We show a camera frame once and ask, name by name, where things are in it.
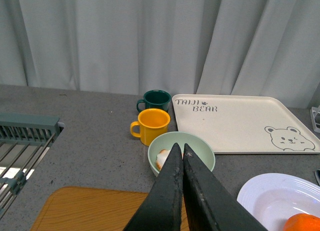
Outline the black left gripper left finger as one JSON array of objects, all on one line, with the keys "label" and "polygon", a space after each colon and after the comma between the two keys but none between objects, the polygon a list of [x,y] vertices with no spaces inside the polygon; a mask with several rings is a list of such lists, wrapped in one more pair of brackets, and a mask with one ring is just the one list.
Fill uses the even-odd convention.
[{"label": "black left gripper left finger", "polygon": [[149,194],[125,226],[125,231],[179,231],[182,223],[184,166],[175,143]]}]

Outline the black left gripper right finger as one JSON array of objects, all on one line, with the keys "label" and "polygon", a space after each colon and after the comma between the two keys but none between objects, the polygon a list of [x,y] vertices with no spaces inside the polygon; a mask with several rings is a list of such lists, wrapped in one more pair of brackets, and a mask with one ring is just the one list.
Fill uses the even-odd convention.
[{"label": "black left gripper right finger", "polygon": [[191,231],[265,231],[188,145],[183,152],[183,197]]}]

